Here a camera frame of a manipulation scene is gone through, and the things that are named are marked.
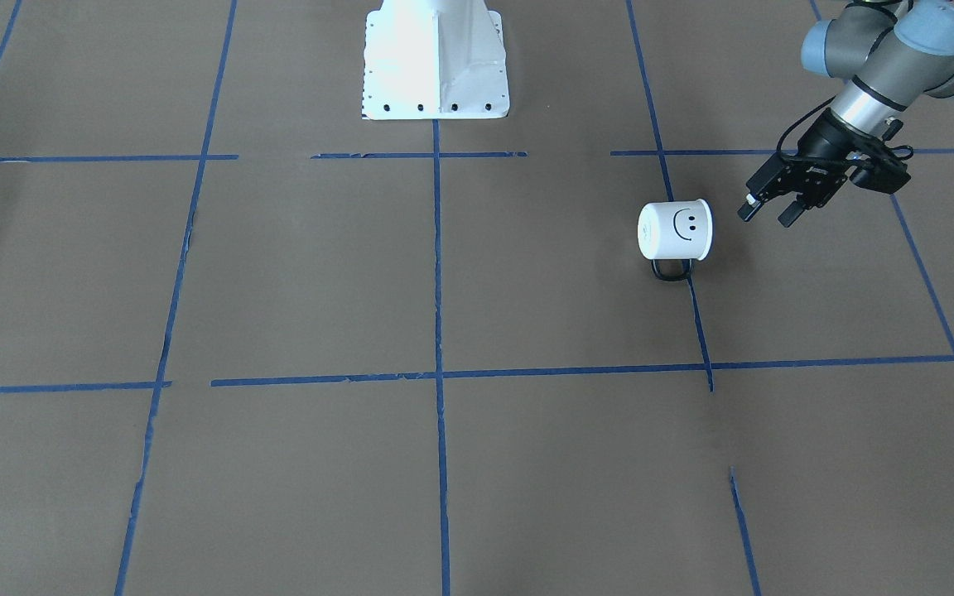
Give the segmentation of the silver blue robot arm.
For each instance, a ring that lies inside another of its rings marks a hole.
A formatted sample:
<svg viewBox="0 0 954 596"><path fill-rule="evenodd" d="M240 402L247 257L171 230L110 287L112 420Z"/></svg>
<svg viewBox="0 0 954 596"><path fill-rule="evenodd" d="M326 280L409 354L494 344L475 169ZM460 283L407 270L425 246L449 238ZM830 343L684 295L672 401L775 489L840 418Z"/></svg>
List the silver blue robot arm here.
<svg viewBox="0 0 954 596"><path fill-rule="evenodd" d="M807 129L795 151L777 144L747 180L742 220L788 195L792 203L778 221L790 227L844 184L894 194L911 181L913 149L891 140L917 99L954 98L954 2L848 2L807 32L800 60L843 88L802 117Z"/></svg>

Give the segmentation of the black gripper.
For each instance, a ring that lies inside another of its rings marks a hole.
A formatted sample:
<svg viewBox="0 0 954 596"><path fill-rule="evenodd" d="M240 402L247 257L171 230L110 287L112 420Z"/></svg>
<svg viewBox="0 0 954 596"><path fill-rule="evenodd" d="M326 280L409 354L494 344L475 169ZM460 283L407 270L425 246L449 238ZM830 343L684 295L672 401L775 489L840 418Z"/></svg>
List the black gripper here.
<svg viewBox="0 0 954 596"><path fill-rule="evenodd" d="M778 146L773 155L746 181L747 194L738 218L750 222L772 199L795 194L795 199L778 216L784 228L794 225L810 208L825 206L844 185L864 157L855 152L856 141L878 139L871 133L822 110L797 141L795 154Z"/></svg>

